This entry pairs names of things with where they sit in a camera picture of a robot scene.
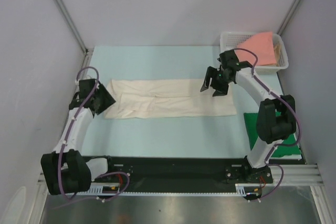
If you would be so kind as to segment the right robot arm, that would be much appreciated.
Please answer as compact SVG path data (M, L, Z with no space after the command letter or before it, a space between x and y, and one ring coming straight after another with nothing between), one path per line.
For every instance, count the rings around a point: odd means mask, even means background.
M201 91L214 89L214 97L228 94L229 84L242 87L259 106L256 132L257 140L250 153L244 158L241 174L245 182L254 183L266 174L269 159L284 140L294 134L299 125L295 99L291 95L279 95L264 84L255 67L257 61L240 61L238 48L219 55L218 68L208 67Z

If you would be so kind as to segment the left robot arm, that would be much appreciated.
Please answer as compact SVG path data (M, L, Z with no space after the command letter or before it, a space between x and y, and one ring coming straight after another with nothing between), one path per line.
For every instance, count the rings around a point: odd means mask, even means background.
M80 80L79 91L69 105L68 119L62 136L40 163L51 195L88 191L91 182L100 177L105 182L115 178L116 169L106 157L86 159L80 150L87 129L94 119L116 101L96 79Z

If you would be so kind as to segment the cream white t shirt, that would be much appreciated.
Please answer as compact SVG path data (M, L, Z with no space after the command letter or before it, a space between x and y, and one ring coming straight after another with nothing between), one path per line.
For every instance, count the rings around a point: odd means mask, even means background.
M214 89L200 91L202 79L111 80L107 90L116 100L106 119L149 119L231 116L237 113L233 93L214 97Z

